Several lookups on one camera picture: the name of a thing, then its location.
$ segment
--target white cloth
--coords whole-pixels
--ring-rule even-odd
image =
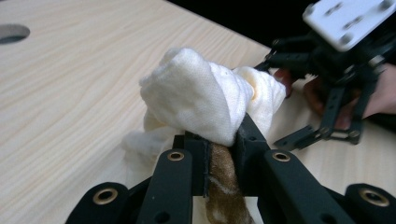
[[[285,87],[267,73],[247,66],[230,70],[188,48],[169,49],[139,84],[147,105],[144,131],[132,131],[123,139],[134,177],[127,180],[131,186],[152,174],[158,156],[171,148],[175,134],[189,131],[229,147],[249,113],[267,135],[286,96]],[[205,216],[194,220],[207,221]]]

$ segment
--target dark background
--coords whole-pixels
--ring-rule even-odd
[[[267,47],[276,38],[305,35],[310,27],[303,21],[306,7],[317,1],[193,1],[168,0],[180,7],[225,26]]]

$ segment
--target human hand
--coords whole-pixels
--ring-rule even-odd
[[[377,113],[396,114],[396,66],[389,63],[384,66],[385,71],[379,76],[375,92],[371,95],[363,113],[363,119]],[[293,79],[290,72],[285,69],[278,69],[274,73],[274,77],[285,85],[287,97],[290,97],[292,93],[291,85],[296,79]],[[325,110],[325,102],[320,97],[320,92],[322,91],[320,82],[320,77],[307,82],[304,85],[304,95],[311,109],[322,116]],[[359,100],[359,96],[360,93],[358,91],[353,92],[353,99],[341,108],[335,122],[335,128],[347,129],[349,127],[352,112]]]

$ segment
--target light wood surface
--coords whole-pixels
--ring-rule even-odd
[[[268,52],[160,0],[0,1],[0,24],[31,32],[0,45],[0,223],[7,224],[64,223],[91,187],[131,184],[120,141],[142,130],[138,80],[168,49],[191,47],[229,68],[254,66]],[[276,113],[269,143],[319,123],[303,84]],[[295,154],[330,189],[368,183],[396,195],[395,135],[365,125],[357,146],[321,141]]]

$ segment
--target finger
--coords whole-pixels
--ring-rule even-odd
[[[388,100],[386,96],[377,94],[376,92],[373,93],[364,110],[363,118],[365,119],[377,113],[389,112],[390,114],[392,114],[392,110],[388,111],[388,107],[391,107],[391,104],[389,102],[391,102],[391,100]]]
[[[334,124],[334,128],[340,130],[347,130],[352,121],[353,109],[355,108],[356,103],[358,102],[358,98],[351,101],[349,104],[344,105],[340,112],[338,113],[337,120]]]
[[[320,80],[315,78],[304,85],[304,95],[309,106],[319,115],[324,113],[324,103],[319,95]]]
[[[291,85],[296,81],[294,78],[291,77],[290,71],[287,69],[279,68],[274,73],[274,78],[286,87],[286,98],[289,98],[292,92]]]

